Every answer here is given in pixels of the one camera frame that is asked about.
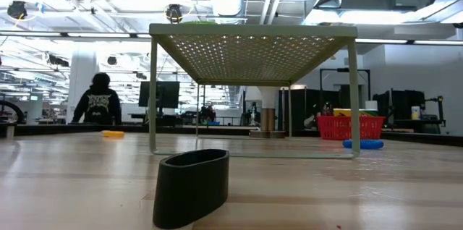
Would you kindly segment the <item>blue coil keychain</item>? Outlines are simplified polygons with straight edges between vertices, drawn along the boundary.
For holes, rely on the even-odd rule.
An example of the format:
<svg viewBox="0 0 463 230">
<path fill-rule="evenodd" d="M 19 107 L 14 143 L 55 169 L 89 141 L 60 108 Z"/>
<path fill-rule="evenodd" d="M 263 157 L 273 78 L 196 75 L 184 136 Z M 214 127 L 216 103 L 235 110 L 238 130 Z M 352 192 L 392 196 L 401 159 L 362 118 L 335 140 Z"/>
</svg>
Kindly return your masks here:
<svg viewBox="0 0 463 230">
<path fill-rule="evenodd" d="M 353 148 L 352 140 L 344 140 L 342 143 L 344 148 Z M 360 140 L 360 150 L 378 150 L 383 148 L 384 142 L 382 140 Z"/>
</svg>

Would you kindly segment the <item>black equipment desk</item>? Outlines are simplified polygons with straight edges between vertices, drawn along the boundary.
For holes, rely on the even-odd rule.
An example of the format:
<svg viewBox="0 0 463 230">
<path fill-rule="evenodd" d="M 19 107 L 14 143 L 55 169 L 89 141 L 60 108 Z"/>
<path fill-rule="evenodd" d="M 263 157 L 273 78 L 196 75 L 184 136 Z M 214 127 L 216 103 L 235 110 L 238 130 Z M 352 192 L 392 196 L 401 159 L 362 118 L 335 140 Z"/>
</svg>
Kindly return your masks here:
<svg viewBox="0 0 463 230">
<path fill-rule="evenodd" d="M 385 93 L 375 94 L 373 100 L 378 102 L 379 115 L 386 118 L 384 128 L 439 135 L 441 129 L 446 127 L 446 120 L 443 116 L 442 95 L 435 98 L 426 98 L 422 91 L 390 89 Z M 438 113 L 428 114 L 426 112 L 427 103 L 436 103 Z M 420 120 L 411 119 L 412 106 L 421 108 Z"/>
</svg>

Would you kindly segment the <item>green perforated metal shelf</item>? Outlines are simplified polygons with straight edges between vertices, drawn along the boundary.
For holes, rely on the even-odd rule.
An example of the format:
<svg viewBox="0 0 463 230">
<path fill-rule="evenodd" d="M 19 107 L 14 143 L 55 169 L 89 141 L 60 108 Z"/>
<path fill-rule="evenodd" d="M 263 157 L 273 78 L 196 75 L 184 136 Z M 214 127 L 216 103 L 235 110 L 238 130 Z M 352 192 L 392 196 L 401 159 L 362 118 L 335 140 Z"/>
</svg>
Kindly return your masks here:
<svg viewBox="0 0 463 230">
<path fill-rule="evenodd" d="M 275 107 L 282 87 L 290 88 L 314 68 L 348 50 L 352 149 L 347 154 L 319 153 L 309 159 L 355 159 L 360 155 L 357 79 L 357 28 L 311 25 L 152 24 L 150 35 L 149 147 L 156 146 L 158 49 L 162 48 L 197 85 L 254 86 L 263 108 Z"/>
</svg>

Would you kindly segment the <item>black background monitor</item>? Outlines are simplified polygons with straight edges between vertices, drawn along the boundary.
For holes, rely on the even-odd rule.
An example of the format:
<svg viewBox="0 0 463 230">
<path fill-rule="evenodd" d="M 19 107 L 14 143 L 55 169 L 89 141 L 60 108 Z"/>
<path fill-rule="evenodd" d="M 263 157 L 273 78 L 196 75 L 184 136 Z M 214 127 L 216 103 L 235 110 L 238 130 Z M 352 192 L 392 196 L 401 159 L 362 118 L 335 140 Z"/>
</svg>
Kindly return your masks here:
<svg viewBox="0 0 463 230">
<path fill-rule="evenodd" d="M 180 82 L 157 81 L 156 82 L 156 106 L 159 108 L 178 108 Z M 150 97 L 150 83 L 140 83 L 138 105 L 148 107 Z"/>
</svg>

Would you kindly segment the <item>wide black cabinet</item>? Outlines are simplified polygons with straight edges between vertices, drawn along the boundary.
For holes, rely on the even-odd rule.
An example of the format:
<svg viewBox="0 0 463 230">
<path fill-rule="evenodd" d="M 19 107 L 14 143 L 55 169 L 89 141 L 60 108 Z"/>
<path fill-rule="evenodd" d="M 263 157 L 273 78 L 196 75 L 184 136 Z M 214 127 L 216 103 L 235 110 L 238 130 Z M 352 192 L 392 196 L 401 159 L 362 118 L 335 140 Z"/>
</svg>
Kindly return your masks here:
<svg viewBox="0 0 463 230">
<path fill-rule="evenodd" d="M 333 116 L 334 109 L 340 108 L 340 92 L 332 90 L 296 89 L 280 90 L 276 114 L 277 128 L 293 131 L 317 127 L 318 116 Z"/>
</svg>

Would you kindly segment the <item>white pillar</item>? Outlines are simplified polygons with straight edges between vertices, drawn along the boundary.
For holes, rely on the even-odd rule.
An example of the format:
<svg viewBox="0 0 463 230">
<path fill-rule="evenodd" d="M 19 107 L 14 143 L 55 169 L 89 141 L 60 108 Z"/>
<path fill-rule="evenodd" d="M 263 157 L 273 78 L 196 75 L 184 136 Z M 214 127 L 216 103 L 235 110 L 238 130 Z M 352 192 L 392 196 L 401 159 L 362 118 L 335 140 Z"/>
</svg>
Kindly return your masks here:
<svg viewBox="0 0 463 230">
<path fill-rule="evenodd" d="M 98 57 L 94 51 L 74 51 L 70 65 L 66 123 L 70 123 L 82 94 L 90 87 L 99 72 Z"/>
</svg>

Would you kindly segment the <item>red plastic basket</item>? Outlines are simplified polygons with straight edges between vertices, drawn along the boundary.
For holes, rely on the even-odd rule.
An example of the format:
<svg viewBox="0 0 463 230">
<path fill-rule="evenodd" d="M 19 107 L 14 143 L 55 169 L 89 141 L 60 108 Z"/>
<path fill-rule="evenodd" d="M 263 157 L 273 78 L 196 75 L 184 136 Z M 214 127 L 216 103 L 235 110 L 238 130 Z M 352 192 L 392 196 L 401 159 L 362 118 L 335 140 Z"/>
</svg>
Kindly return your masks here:
<svg viewBox="0 0 463 230">
<path fill-rule="evenodd" d="M 360 139 L 378 140 L 384 123 L 382 116 L 361 116 Z M 324 140 L 350 140 L 352 138 L 350 116 L 319 116 L 317 118 L 320 136 Z"/>
</svg>

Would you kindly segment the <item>person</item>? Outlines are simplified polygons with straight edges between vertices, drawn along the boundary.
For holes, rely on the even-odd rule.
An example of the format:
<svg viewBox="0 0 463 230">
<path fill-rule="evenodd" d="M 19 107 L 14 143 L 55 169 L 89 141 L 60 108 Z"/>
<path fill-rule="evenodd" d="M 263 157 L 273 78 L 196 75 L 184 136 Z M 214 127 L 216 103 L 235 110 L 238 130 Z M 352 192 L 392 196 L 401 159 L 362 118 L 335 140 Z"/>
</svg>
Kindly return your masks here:
<svg viewBox="0 0 463 230">
<path fill-rule="evenodd" d="M 90 87 L 82 94 L 73 114 L 72 123 L 120 125 L 122 107 L 119 96 L 109 87 L 110 77 L 105 72 L 94 75 Z"/>
</svg>

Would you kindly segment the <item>black background rig frame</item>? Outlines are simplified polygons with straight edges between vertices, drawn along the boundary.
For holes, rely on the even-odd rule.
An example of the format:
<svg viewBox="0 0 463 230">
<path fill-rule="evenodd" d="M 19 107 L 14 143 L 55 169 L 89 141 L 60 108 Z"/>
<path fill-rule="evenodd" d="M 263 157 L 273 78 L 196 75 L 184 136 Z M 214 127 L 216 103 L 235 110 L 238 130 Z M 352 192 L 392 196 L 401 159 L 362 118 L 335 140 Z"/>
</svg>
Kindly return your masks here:
<svg viewBox="0 0 463 230">
<path fill-rule="evenodd" d="M 322 110 L 322 105 L 324 104 L 323 100 L 323 73 L 327 72 L 344 72 L 344 73 L 349 73 L 349 67 L 342 67 L 342 68 L 322 68 L 319 70 L 319 85 L 320 85 L 320 94 L 319 94 L 319 105 L 320 105 L 320 110 Z M 367 83 L 368 83 L 368 101 L 372 100 L 372 95 L 371 95 L 371 73 L 370 69 L 358 69 L 357 74 L 359 72 L 365 72 L 367 74 Z"/>
</svg>

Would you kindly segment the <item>black aluminium table frame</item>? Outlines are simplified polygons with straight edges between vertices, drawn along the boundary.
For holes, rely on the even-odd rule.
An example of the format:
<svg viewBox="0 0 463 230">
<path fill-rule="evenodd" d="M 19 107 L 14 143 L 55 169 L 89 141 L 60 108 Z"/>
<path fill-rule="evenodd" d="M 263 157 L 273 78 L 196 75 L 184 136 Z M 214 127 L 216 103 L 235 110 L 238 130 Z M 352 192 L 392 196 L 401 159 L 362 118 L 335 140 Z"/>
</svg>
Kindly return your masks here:
<svg viewBox="0 0 463 230">
<path fill-rule="evenodd" d="M 49 124 L 49 125 L 26 125 L 13 124 L 14 136 L 33 136 L 33 135 L 54 135 L 72 134 L 83 132 L 100 132 L 103 130 L 121 131 L 128 133 L 149 133 L 147 126 L 107 126 L 94 124 Z M 195 129 L 194 127 L 158 127 L 157 135 L 212 135 L 212 136 L 248 136 L 249 129 L 239 129 L 237 127 L 214 126 Z M 406 132 L 382 132 L 382 140 L 394 140 L 402 142 L 416 142 L 430 145 L 442 145 L 463 148 L 463 136 L 455 135 L 433 135 Z"/>
</svg>

